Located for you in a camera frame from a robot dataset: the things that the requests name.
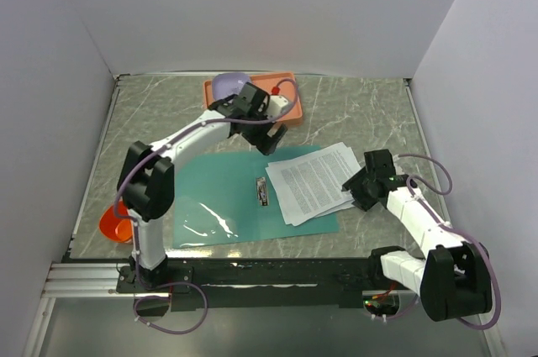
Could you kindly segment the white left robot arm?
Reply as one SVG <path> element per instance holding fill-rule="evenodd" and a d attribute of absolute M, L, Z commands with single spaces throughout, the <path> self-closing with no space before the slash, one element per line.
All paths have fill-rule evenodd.
<path fill-rule="evenodd" d="M 287 132 L 280 123 L 299 99 L 280 89 L 266 92 L 247 82 L 208 106 L 194 122 L 152 144 L 134 142 L 128 149 L 117 185 L 113 213 L 129 221 L 133 250 L 129 263 L 138 283 L 158 291 L 167 279 L 163 219 L 175 198 L 175 174 L 195 155 L 235 135 L 263 155 L 272 154 Z"/>

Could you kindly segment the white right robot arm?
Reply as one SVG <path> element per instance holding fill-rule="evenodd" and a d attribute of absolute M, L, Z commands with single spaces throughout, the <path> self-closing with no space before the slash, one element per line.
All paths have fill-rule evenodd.
<path fill-rule="evenodd" d="M 356 207 L 366 212 L 377 204 L 410 233 L 423 254 L 413 257 L 400 247 L 375 249 L 367 278 L 376 288 L 397 282 L 417 295 L 435 322 L 499 312 L 499 288 L 487 251 L 461 233 L 426 201 L 417 175 L 399 174 L 389 150 L 364 154 L 365 165 L 342 186 Z"/>

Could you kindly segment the teal green file folder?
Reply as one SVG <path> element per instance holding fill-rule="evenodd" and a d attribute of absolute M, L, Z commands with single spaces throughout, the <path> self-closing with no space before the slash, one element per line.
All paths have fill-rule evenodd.
<path fill-rule="evenodd" d="M 175 177 L 174 249 L 280 239 L 339 231 L 337 217 L 313 218 L 297 227 L 282 217 L 276 193 L 267 186 L 268 204 L 259 203 L 256 179 L 267 177 L 270 162 L 306 155 L 317 146 L 292 146 L 270 156 L 258 151 L 196 156 Z"/>

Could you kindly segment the white printed paper sheets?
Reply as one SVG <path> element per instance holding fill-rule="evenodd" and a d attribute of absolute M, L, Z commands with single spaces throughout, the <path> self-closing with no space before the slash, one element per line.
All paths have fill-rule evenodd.
<path fill-rule="evenodd" d="M 342 142 L 266 167 L 285 224 L 297 227 L 312 218 L 352 207 L 343 184 L 361 169 L 351 147 Z"/>

